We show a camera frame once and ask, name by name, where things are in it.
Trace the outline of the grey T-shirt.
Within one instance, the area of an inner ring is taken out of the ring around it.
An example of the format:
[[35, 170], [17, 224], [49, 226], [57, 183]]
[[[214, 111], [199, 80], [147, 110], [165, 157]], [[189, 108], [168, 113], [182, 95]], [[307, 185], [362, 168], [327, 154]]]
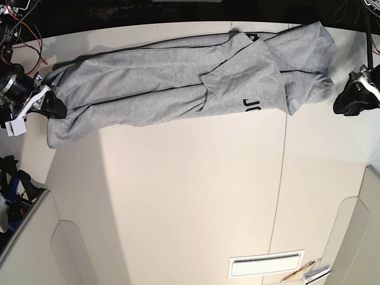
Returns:
[[315, 22], [281, 33], [232, 32], [167, 40], [91, 56], [46, 76], [66, 106], [50, 119], [59, 148], [101, 128], [264, 109], [294, 114], [336, 95], [337, 52]]

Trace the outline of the yellow pencil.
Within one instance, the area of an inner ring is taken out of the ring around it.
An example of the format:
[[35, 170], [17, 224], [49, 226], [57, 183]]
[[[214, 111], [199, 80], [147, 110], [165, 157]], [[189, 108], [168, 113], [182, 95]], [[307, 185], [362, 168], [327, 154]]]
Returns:
[[282, 283], [284, 282], [287, 282], [288, 280], [290, 280], [291, 278], [293, 278], [294, 276], [304, 272], [306, 269], [308, 268], [312, 268], [314, 265], [315, 265], [316, 261], [312, 261], [312, 262], [309, 262], [307, 263], [306, 265], [304, 265], [302, 268], [298, 269], [297, 271], [291, 273], [290, 275], [286, 276], [285, 278], [283, 278], [281, 280]]

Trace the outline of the white vent plate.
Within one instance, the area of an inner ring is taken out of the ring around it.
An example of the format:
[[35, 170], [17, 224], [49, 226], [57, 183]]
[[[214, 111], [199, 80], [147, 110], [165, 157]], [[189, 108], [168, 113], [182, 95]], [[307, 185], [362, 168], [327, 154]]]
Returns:
[[229, 258], [228, 278], [288, 273], [300, 268], [305, 250]]

